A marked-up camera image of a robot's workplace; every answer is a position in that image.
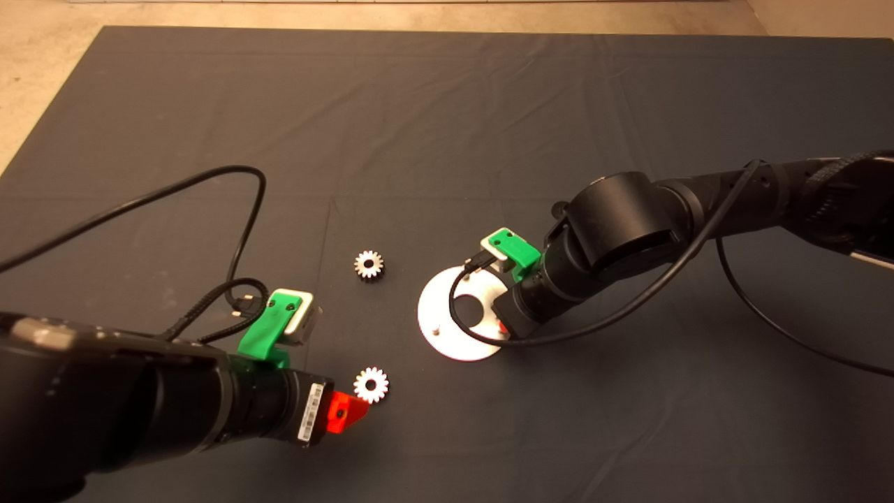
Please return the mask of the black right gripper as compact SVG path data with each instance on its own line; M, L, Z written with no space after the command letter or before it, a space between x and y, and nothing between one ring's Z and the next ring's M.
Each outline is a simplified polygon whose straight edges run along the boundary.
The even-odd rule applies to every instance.
M499 333L511 340L529 340L556 317L555 296L545 276L533 274L494 301Z

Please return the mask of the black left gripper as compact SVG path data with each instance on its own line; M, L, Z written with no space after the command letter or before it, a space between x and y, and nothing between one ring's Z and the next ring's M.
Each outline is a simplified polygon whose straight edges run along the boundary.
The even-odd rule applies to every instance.
M281 421L281 440L310 448L328 433L342 434L369 410L364 399L333 392L333 380L321 375L287 370L288 398Z

